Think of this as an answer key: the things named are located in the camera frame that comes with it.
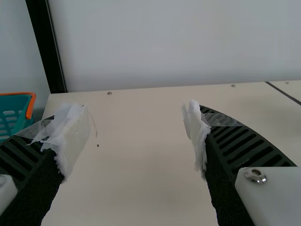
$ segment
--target black frame edge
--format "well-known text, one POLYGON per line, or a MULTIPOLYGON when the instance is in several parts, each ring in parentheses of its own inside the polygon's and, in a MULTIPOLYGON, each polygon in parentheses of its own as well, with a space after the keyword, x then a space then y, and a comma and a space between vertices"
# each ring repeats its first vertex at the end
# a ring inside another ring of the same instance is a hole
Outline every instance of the black frame edge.
POLYGON ((25 0, 50 93, 67 93, 63 66, 48 0, 25 0))
POLYGON ((291 95, 288 95, 287 93, 285 93, 284 91, 282 91, 281 89, 279 89, 278 87, 274 86, 272 83, 266 81, 265 83, 267 83, 268 85, 270 85, 271 87, 273 87, 275 90, 277 90, 278 92, 282 93, 284 96, 290 98, 292 101, 296 102, 297 104, 301 105, 301 101, 297 100, 296 98, 292 97, 291 95))

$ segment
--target teal basket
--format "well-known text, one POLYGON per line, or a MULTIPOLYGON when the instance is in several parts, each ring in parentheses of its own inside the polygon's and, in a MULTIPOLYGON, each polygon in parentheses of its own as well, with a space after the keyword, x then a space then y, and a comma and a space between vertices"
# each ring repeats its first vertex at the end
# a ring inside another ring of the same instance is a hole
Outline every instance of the teal basket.
POLYGON ((35 101, 35 94, 7 94, 0 96, 0 142, 11 135, 25 129, 33 124, 32 112, 28 114, 27 109, 35 101))

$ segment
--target torn paper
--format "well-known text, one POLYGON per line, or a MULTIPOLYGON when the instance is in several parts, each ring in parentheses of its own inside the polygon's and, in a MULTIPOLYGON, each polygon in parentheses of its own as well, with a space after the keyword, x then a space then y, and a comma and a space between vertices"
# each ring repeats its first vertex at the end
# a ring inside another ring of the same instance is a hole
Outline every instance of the torn paper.
POLYGON ((17 133, 17 136, 43 143, 41 151, 51 148, 65 180, 90 134, 88 109, 78 104, 63 104, 53 120, 42 120, 17 133))
POLYGON ((182 106, 184 126, 188 138, 191 140, 196 155, 195 170, 201 171, 201 176, 205 180, 207 155, 205 149, 205 138, 210 133, 210 126, 202 120, 202 113, 197 101, 191 100, 189 108, 185 104, 182 106))

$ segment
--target screw head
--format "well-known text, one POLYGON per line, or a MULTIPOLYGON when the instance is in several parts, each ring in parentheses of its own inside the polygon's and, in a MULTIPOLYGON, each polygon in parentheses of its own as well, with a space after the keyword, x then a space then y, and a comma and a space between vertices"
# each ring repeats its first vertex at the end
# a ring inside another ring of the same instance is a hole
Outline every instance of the screw head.
POLYGON ((255 184, 265 184, 267 182, 267 175, 257 168, 246 168, 244 176, 255 184))

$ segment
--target white table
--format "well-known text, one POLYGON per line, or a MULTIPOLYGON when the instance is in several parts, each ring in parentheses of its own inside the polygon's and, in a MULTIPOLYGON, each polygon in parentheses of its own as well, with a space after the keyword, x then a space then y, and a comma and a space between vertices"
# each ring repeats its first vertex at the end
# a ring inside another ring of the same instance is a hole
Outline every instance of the white table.
POLYGON ((207 185, 194 171, 181 105, 195 99, 251 127, 301 165, 301 106, 264 82, 51 94, 87 105, 91 134, 43 226, 216 226, 207 185))
POLYGON ((301 101, 301 80, 297 81, 273 81, 274 86, 281 89, 288 95, 301 101))

